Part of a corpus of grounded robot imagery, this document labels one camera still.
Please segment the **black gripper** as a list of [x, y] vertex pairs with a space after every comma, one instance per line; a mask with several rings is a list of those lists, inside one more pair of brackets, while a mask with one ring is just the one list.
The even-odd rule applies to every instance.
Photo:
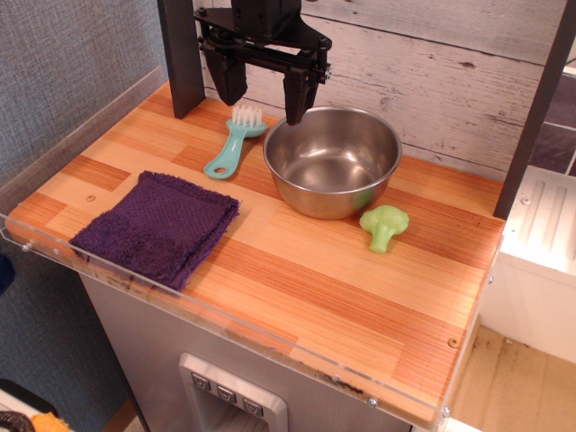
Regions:
[[246, 65], [284, 73], [286, 121], [293, 126], [315, 102], [329, 78], [332, 40], [301, 17], [300, 1], [232, 1], [200, 7], [199, 45], [219, 98], [237, 103], [248, 90]]

